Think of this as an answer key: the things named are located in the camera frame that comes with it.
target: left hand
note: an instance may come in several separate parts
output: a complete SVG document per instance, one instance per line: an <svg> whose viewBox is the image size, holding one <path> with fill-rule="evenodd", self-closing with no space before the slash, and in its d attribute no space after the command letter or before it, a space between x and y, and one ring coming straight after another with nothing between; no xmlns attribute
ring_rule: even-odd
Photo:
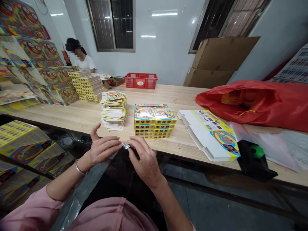
<svg viewBox="0 0 308 231"><path fill-rule="evenodd" d="M87 172L95 164L101 163L119 151L122 147L122 142L117 136L106 136L99 138L97 130L100 123L95 125L91 130L92 146L79 160L78 168L82 172Z"/></svg>

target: floor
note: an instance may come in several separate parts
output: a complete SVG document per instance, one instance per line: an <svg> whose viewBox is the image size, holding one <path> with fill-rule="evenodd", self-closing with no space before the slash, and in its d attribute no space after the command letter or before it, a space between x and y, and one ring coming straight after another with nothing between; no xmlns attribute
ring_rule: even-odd
<svg viewBox="0 0 308 231"><path fill-rule="evenodd" d="M280 207L275 197L267 191L247 192L214 185L207 181L203 173L169 164L166 174ZM284 217L177 184L169 183L169 186L197 230L293 230L292 221ZM302 214L308 215L307 201L288 198Z"/></svg>

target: white shirt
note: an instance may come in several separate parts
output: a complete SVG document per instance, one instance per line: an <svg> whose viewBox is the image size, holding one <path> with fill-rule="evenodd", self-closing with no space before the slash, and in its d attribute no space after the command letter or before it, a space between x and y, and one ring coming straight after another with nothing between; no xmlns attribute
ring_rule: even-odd
<svg viewBox="0 0 308 231"><path fill-rule="evenodd" d="M88 71L90 71L91 69L96 69L96 66L93 62L93 59L88 55L86 55L83 62L81 62L79 59L77 59L75 61L74 66L78 66L80 69L86 69Z"/></svg>

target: bracelet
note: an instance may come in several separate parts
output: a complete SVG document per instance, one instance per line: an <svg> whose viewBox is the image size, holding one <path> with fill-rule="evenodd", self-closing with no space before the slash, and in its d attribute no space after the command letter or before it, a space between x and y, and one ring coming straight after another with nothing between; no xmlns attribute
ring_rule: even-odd
<svg viewBox="0 0 308 231"><path fill-rule="evenodd" d="M78 161L78 160L79 160L79 159L77 159L77 160L75 161L75 167L76 167L77 171L80 172L82 175L87 175L87 174L90 172L90 170L87 171L86 173L83 173L82 171L80 171L80 169L79 169L78 166L77 166L77 161Z"/></svg>

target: green knob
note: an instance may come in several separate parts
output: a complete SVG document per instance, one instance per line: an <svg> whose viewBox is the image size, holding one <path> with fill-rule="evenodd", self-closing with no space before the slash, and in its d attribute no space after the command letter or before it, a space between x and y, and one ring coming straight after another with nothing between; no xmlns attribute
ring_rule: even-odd
<svg viewBox="0 0 308 231"><path fill-rule="evenodd" d="M260 159L264 156L264 150L263 148L257 146L257 145L252 145L250 146L250 149L253 153L253 157L256 159Z"/></svg>

